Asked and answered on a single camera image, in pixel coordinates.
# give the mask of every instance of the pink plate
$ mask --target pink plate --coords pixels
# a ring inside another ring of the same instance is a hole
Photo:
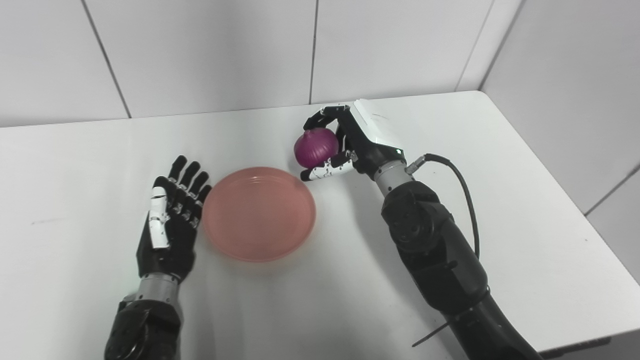
[[[298,178],[270,167],[222,179],[204,202],[204,230],[220,251],[243,261],[271,261],[296,250],[311,233],[316,204]]]

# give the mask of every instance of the robotic arm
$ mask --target robotic arm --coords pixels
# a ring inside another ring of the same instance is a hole
[[[438,195],[413,178],[428,159],[407,167],[389,119],[366,100],[353,107],[327,106],[307,120],[304,130],[334,120],[340,152],[303,171],[301,179],[352,168],[367,174],[385,196],[382,218],[402,262],[427,303],[444,315],[469,359],[541,360],[493,300],[484,268]]]

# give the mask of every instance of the purple onion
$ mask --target purple onion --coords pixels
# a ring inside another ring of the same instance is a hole
[[[338,139],[324,127],[306,130],[293,145],[293,153],[300,165],[312,168],[338,153]]]

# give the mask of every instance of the white tabletop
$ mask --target white tabletop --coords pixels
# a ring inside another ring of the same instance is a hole
[[[640,328],[640,287],[491,100],[480,92],[380,99],[409,160],[441,154],[476,205],[493,296],[537,350]],[[297,174],[292,147],[319,106],[0,129],[0,348],[7,359],[101,359],[120,299],[138,285],[135,251],[150,186],[178,154],[212,177],[252,166]],[[471,239],[455,176],[424,165]],[[310,238],[271,263],[196,242],[180,290],[183,360],[464,359],[423,301],[366,176],[309,183]]]

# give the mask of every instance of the white wall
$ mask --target white wall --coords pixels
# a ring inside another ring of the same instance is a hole
[[[80,0],[0,1],[0,126],[124,117]]]
[[[474,90],[519,2],[86,0],[133,117]],[[0,126],[126,116],[81,0],[0,29]]]
[[[640,163],[638,13],[637,0],[525,0],[482,87],[583,211]],[[636,174],[588,216],[636,280],[639,204]],[[563,359],[638,353],[633,332]]]

